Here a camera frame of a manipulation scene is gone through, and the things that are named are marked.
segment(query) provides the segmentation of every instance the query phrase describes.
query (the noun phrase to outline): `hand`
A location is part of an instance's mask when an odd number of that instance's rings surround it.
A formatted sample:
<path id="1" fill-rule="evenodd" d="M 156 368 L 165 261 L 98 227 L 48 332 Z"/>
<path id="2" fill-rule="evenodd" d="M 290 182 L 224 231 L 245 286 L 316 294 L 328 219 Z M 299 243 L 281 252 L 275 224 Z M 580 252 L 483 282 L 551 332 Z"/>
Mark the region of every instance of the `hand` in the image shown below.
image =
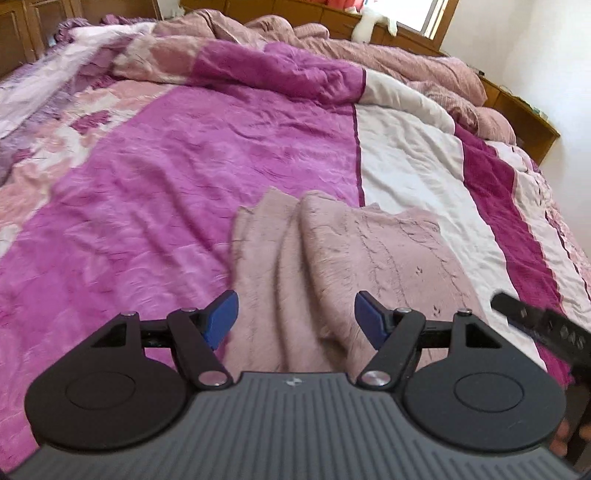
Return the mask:
<path id="1" fill-rule="evenodd" d="M 585 442 L 591 442 L 591 424 L 581 427 L 579 430 L 579 436 L 585 440 Z M 569 424 L 566 420 L 563 420 L 556 431 L 554 440 L 552 440 L 552 443 L 550 444 L 550 451 L 560 457 L 565 456 L 567 452 L 566 442 L 568 437 Z"/>

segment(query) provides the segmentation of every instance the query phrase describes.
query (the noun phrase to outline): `wooden cabinet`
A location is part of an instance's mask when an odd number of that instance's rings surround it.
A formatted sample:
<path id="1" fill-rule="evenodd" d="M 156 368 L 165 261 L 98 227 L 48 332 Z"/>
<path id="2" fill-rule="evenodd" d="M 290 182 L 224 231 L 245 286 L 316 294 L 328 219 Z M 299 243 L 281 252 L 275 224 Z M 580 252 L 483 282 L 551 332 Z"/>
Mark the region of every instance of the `wooden cabinet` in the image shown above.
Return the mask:
<path id="1" fill-rule="evenodd" d="M 320 23 L 323 8 L 318 4 L 298 0 L 275 0 L 272 14 L 285 18 L 292 27 Z"/>
<path id="2" fill-rule="evenodd" d="M 560 134 L 523 100 L 501 90 L 486 78 L 480 80 L 488 96 L 484 106 L 503 114 L 515 131 L 517 144 L 540 165 Z"/>
<path id="3" fill-rule="evenodd" d="M 395 37 L 389 33 L 386 33 L 384 35 L 384 41 L 382 42 L 382 45 L 402 48 L 403 50 L 407 50 L 410 53 L 414 53 L 415 55 L 425 55 L 428 57 L 441 57 L 443 55 L 438 50 L 433 50 L 432 48 L 415 42 L 412 38 L 405 36 L 404 32 L 400 30 Z"/>
<path id="4" fill-rule="evenodd" d="M 201 0 L 190 0 L 187 4 L 201 5 L 202 3 Z M 240 23 L 247 23 L 263 15 L 270 15 L 273 10 L 273 3 L 274 0 L 226 0 L 226 10 L 224 13 L 230 18 L 238 20 Z"/>
<path id="5" fill-rule="evenodd" d="M 225 12 L 226 0 L 199 0 L 199 6 L 197 8 L 209 8 L 210 10 L 219 10 L 220 12 Z M 190 8 L 185 4 L 186 10 L 196 10 L 197 8 Z"/>
<path id="6" fill-rule="evenodd" d="M 361 17 L 358 15 L 350 15 L 340 10 L 325 8 L 323 9 L 320 23 L 329 29 L 330 38 L 350 40 L 353 29 L 357 26 L 360 20 Z M 385 33 L 386 29 L 383 26 L 376 25 L 370 43 L 381 45 L 384 41 Z"/>
<path id="7" fill-rule="evenodd" d="M 223 8 L 225 0 L 217 1 L 205 3 Z M 64 20 L 84 17 L 98 24 L 107 14 L 161 18 L 157 0 L 0 0 L 0 79 L 42 58 Z"/>
<path id="8" fill-rule="evenodd" d="M 53 35 L 57 26 L 74 17 L 70 0 L 25 0 L 31 40 L 37 57 L 56 44 Z"/>
<path id="9" fill-rule="evenodd" d="M 161 18 L 157 0 L 72 0 L 72 8 L 76 16 L 92 24 L 98 24 L 106 14 Z"/>
<path id="10" fill-rule="evenodd" d="M 35 52 L 22 3 L 0 2 L 0 79 L 33 61 Z"/>

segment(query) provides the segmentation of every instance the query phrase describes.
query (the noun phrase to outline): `plush toy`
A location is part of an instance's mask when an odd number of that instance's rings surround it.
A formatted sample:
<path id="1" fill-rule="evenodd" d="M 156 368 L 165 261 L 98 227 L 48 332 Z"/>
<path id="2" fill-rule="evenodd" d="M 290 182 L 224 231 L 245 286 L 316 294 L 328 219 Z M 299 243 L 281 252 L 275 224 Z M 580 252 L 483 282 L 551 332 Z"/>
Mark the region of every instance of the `plush toy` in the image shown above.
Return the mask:
<path id="1" fill-rule="evenodd" d="M 353 29 L 351 40 L 356 43 L 369 43 L 377 22 L 385 23 L 388 31 L 395 37 L 398 32 L 396 16 L 391 2 L 388 0 L 367 0 L 361 8 L 361 20 Z"/>

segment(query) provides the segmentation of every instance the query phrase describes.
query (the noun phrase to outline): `wooden shelf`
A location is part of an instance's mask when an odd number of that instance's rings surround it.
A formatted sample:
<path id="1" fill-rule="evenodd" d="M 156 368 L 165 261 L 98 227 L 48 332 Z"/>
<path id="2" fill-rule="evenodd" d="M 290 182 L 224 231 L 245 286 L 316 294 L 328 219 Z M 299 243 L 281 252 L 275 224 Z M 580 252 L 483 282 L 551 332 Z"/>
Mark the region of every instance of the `wooden shelf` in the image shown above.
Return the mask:
<path id="1" fill-rule="evenodd" d="M 521 99 L 484 77 L 480 80 L 488 95 L 485 106 L 503 114 L 513 127 L 519 146 L 540 165 L 554 142 L 560 138 L 558 131 Z"/>

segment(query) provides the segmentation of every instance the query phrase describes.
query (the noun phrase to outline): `round pad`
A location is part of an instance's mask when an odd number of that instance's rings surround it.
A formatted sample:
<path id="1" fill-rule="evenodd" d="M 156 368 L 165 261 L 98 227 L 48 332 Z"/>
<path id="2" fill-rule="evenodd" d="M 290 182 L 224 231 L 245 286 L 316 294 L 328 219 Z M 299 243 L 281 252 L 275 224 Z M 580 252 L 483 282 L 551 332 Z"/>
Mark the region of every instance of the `round pad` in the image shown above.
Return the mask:
<path id="1" fill-rule="evenodd" d="M 472 410 L 499 413 L 517 406 L 523 389 L 515 380 L 499 374 L 472 374 L 456 382 L 456 397 Z"/>
<path id="2" fill-rule="evenodd" d="M 403 397 L 411 418 L 472 451 L 514 452 L 548 439 L 566 406 L 552 377 L 519 352 L 470 350 L 415 372 Z"/>
<path id="3" fill-rule="evenodd" d="M 145 357 L 118 359 L 114 349 L 94 350 L 104 353 L 64 357 L 30 386 L 25 411 L 38 442 L 119 449 L 149 439 L 183 410 L 187 391 L 174 370 Z"/>
<path id="4" fill-rule="evenodd" d="M 104 410 L 128 401 L 135 391 L 134 379 L 117 372 L 95 372 L 74 380 L 66 397 L 80 408 Z"/>

